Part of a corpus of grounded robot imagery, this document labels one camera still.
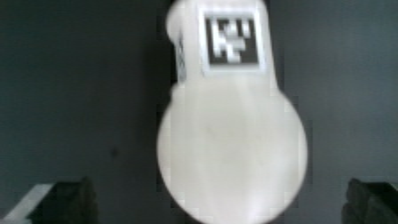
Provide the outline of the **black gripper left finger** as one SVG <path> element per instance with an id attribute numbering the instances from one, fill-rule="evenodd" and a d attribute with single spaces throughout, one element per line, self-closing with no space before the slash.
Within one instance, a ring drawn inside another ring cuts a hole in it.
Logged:
<path id="1" fill-rule="evenodd" d="M 0 224 L 99 224 L 90 179 L 35 184 Z"/>

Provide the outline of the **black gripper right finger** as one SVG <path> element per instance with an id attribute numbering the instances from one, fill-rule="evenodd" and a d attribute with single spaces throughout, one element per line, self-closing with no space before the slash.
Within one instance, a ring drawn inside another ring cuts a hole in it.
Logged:
<path id="1" fill-rule="evenodd" d="M 398 189 L 391 183 L 350 180 L 341 224 L 398 224 Z"/>

